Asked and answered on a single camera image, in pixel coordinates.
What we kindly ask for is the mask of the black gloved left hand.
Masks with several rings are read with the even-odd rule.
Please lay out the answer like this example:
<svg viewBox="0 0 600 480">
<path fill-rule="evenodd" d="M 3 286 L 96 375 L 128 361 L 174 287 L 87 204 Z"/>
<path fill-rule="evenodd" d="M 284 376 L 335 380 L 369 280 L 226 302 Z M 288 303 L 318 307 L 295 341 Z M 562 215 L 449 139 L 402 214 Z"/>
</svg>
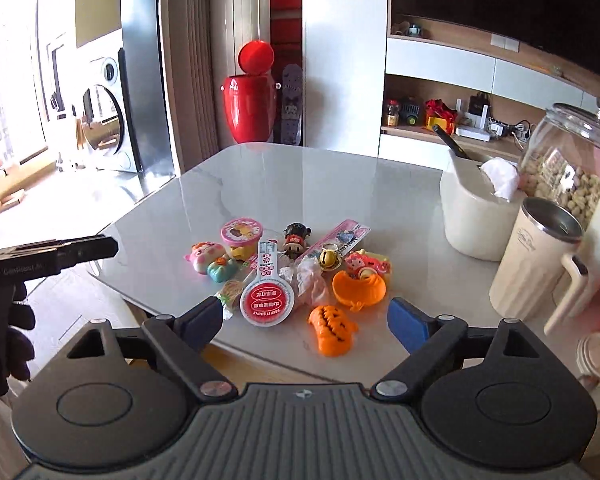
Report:
<svg viewBox="0 0 600 480">
<path fill-rule="evenodd" d="M 31 379 L 29 363 L 35 358 L 32 341 L 26 335 L 35 328 L 35 314 L 26 303 L 28 296 L 26 284 L 15 286 L 12 304 L 8 311 L 6 333 L 6 367 L 9 376 L 27 382 Z"/>
</svg>

